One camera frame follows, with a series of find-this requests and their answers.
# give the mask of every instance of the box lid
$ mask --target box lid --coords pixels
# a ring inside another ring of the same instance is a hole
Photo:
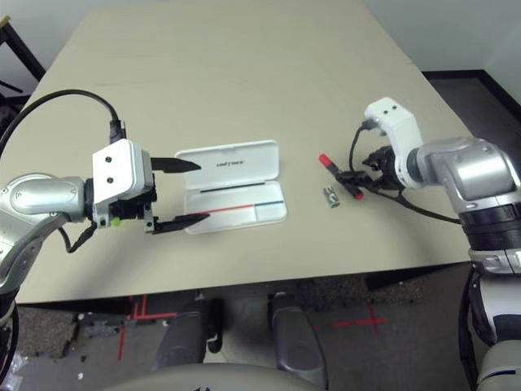
[[[201,166],[199,170],[183,174],[188,190],[262,183],[278,176],[275,140],[189,149],[179,151],[176,157]]]

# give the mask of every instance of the red marker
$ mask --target red marker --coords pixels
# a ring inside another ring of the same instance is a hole
[[[339,175],[342,173],[342,171],[340,171],[338,166],[335,163],[333,163],[333,160],[331,160],[327,155],[323,153],[318,157],[318,159],[320,160],[322,165],[327,168],[331,175],[335,177],[336,182],[340,183],[355,200],[361,200],[362,198],[364,198],[364,193],[358,187],[346,182],[341,182],[339,180]]]

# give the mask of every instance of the open white box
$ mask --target open white box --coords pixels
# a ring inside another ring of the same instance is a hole
[[[184,173],[185,214],[210,217],[185,229],[189,234],[259,226],[286,219],[286,201],[278,176],[274,140],[179,151],[200,170]]]

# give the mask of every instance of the red cap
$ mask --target red cap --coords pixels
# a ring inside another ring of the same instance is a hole
[[[324,153],[322,153],[322,154],[318,157],[318,159],[320,160],[320,162],[321,162],[321,163],[324,165],[324,167],[326,167],[326,168],[333,164],[333,161],[332,161],[329,157],[327,157],[327,155],[324,154]]]

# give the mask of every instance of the table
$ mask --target table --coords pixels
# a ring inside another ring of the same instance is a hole
[[[98,231],[67,255],[45,244],[22,303],[176,291],[465,261],[454,225],[374,195],[329,209],[332,178],[317,158],[347,165],[368,103],[392,96],[418,118],[425,141],[468,135],[412,61],[357,0],[177,0],[93,10],[32,99],[81,88],[101,94],[152,156],[273,138],[281,151],[287,220],[210,235],[145,235],[142,222]],[[7,182],[31,171],[91,175],[108,114],[83,97],[56,99],[15,132],[1,165]],[[355,161],[388,143],[364,134]],[[159,174],[155,212],[182,213],[182,176]],[[441,188],[410,191],[452,214]],[[85,228],[67,225],[71,236]]]

